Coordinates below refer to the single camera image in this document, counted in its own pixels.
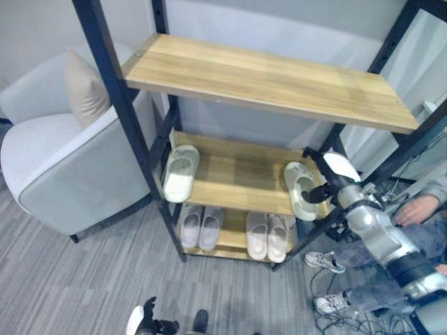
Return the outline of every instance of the hand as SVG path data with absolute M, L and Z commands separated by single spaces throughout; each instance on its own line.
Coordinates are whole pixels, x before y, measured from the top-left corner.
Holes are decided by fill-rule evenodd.
M 444 276 L 447 276 L 447 264 L 440 264 L 436 267 L 436 271 Z
M 421 195 L 402 207 L 396 216 L 397 223 L 403 226 L 420 224 L 427 220 L 440 204 L 434 195 Z

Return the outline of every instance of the jeans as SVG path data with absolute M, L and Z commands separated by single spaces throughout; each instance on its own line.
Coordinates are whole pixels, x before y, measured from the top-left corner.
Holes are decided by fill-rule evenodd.
M 429 259 L 439 258 L 447 247 L 446 220 L 428 220 L 422 225 L 410 225 L 400 229 Z M 360 267 L 375 262 L 362 241 L 337 247 L 334 254 L 337 265 L 343 267 Z M 374 285 L 357 286 L 345 293 L 350 305 L 361 312 L 379 308 L 401 311 L 407 305 L 400 286 L 392 279 Z

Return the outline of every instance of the shoelace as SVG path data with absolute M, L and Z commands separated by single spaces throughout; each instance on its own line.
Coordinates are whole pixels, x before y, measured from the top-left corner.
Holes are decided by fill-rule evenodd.
M 337 310 L 347 306 L 347 303 L 339 295 L 331 295 L 325 298 L 329 305 Z
M 328 254 L 327 253 L 319 253 L 316 256 L 316 260 L 320 264 L 324 264 L 324 265 L 327 265 L 327 266 L 333 266 L 332 262 L 328 259 Z

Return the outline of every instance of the person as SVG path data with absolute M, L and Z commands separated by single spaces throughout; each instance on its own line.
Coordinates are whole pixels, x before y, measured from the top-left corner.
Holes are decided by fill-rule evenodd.
M 447 174 L 430 180 L 424 189 L 398 211 L 395 220 L 403 233 L 417 245 L 421 252 L 437 264 L 437 271 L 447 276 L 447 264 L 439 264 L 446 252 L 447 215 L 442 219 L 432 216 L 447 201 Z M 304 261 L 310 267 L 326 268 L 340 274 L 346 268 L 355 268 L 375 262 L 361 240 L 335 248 L 327 253 L 309 252 Z M 372 285 L 357 287 L 334 295 L 314 299 L 315 309 L 321 314 L 342 311 L 350 306 L 360 312 L 382 308 L 396 311 L 411 311 L 401 287 L 392 279 Z

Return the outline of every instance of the sneaker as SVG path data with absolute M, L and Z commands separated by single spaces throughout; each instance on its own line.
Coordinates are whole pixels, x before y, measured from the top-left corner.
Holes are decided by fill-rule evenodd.
M 323 295 L 314 299 L 314 305 L 320 314 L 331 314 L 348 308 L 348 302 L 343 297 L 343 292 L 338 295 Z
M 334 253 L 332 251 L 329 253 L 317 253 L 316 251 L 311 251 L 305 255 L 305 263 L 310 267 L 324 267 L 335 274 L 342 274 L 345 272 L 346 267 L 334 265 L 333 260 Z

